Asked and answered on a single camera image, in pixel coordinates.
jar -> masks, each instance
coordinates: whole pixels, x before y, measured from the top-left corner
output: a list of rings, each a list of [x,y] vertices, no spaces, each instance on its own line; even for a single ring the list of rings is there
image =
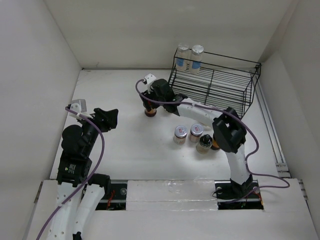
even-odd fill
[[[200,71],[202,55],[204,53],[204,47],[201,45],[194,45],[191,50],[189,72],[191,74],[198,74]]]
[[[204,133],[204,128],[201,124],[193,124],[190,129],[189,140],[193,143],[197,143]]]
[[[176,144],[184,144],[186,142],[188,130],[185,126],[177,126],[174,130],[173,141]]]
[[[187,60],[189,55],[189,45],[186,43],[179,43],[176,51],[177,59],[175,68],[178,71],[185,71],[187,69]]]
[[[213,139],[209,134],[200,137],[198,144],[196,145],[196,150],[200,154],[206,154],[212,146]]]

black wire rack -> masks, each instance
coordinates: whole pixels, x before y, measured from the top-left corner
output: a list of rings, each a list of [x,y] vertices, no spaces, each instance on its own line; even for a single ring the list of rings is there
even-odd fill
[[[192,74],[189,66],[185,71],[176,69],[177,58],[176,51],[168,81],[175,93],[185,94],[204,105],[222,110],[231,107],[243,118],[254,100],[261,63],[205,51],[199,73]],[[213,64],[216,62],[238,67]]]

label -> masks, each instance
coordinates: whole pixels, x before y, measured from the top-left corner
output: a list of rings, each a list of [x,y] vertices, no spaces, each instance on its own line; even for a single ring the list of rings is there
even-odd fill
[[[199,69],[201,66],[201,62],[192,62],[192,68],[193,69]]]
[[[182,67],[182,66],[184,65],[184,59],[177,58],[177,59],[176,59],[176,64],[177,64],[179,67]]]

purple cable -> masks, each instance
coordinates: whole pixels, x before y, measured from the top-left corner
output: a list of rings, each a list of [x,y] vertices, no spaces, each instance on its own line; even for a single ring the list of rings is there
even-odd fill
[[[286,181],[285,179],[281,178],[281,177],[278,177],[278,176],[275,176],[275,175],[270,175],[270,174],[262,174],[262,173],[254,173],[252,171],[250,171],[249,169],[249,166],[248,166],[248,158],[255,154],[258,150],[259,150],[259,142],[258,142],[258,139],[257,137],[254,135],[254,133],[250,130],[250,128],[245,124],[243,123],[239,118],[235,117],[234,115],[232,115],[231,113],[227,112],[227,111],[224,111],[224,110],[221,110],[219,108],[216,108],[214,106],[203,106],[203,105],[199,105],[199,104],[193,104],[191,102],[170,102],[170,101],[156,101],[156,100],[152,100],[146,96],[144,96],[138,89],[138,84],[140,82],[144,82],[143,79],[139,80],[136,82],[135,84],[135,90],[137,91],[137,93],[142,97],[144,98],[145,100],[151,102],[151,103],[155,103],[155,104],[158,104],[158,105],[179,105],[179,104],[183,104],[183,105],[190,105],[190,106],[195,106],[195,107],[198,107],[198,108],[202,108],[202,109],[207,109],[207,110],[212,110],[212,111],[217,111],[217,112],[220,112],[220,113],[223,113],[225,115],[228,115],[229,117],[233,118],[235,121],[237,121],[239,124],[241,124],[249,133],[250,135],[252,136],[253,140],[255,141],[255,144],[256,144],[256,148],[255,150],[253,150],[252,152],[248,153],[246,156],[245,156],[245,166],[246,166],[246,169],[247,171],[252,174],[252,175],[255,175],[255,176],[261,176],[261,177],[269,177],[269,178],[275,178],[275,179],[279,179],[283,182],[285,182],[287,184],[287,186],[275,186],[275,185],[265,185],[265,186],[258,186],[258,187],[254,187],[251,191],[249,191],[246,195],[244,195],[243,197],[241,198],[238,198],[238,199],[234,199],[232,201],[227,201],[226,203],[229,203],[229,204],[232,204],[232,203],[235,203],[241,199],[244,199],[246,198],[247,196],[249,196],[251,193],[253,193],[254,191],[257,191],[259,189],[263,189],[263,188],[276,188],[276,189],[287,189],[290,187],[290,183],[288,181]]]
[[[65,107],[65,110],[68,111],[69,113],[75,114],[77,115],[78,113],[70,110],[69,108]],[[88,122],[89,124],[91,124],[99,133],[100,137],[101,137],[101,142],[102,142],[102,149],[101,149],[101,153],[100,153],[100,157],[98,159],[98,162],[96,163],[95,167],[93,168],[92,172],[89,174],[89,176],[83,181],[83,183],[81,183],[80,186],[78,186],[73,193],[71,193],[61,204],[64,205],[66,202],[68,202],[77,192],[79,192],[82,187],[89,181],[89,179],[95,174],[97,168],[99,167],[102,157],[104,155],[105,152],[105,138],[104,135],[102,134],[101,130],[97,127],[97,125],[95,125],[90,119],[88,119],[86,116],[80,114],[79,115],[80,118],[84,119],[86,122]],[[52,213],[51,215],[48,217],[48,219],[45,221],[44,225],[42,226],[38,236],[36,237],[36,240],[40,240],[41,235],[43,234],[44,230],[46,229],[46,227],[48,226],[48,224],[50,223],[51,219],[54,217],[54,215],[59,211],[59,209],[61,208],[61,206],[58,206]]]

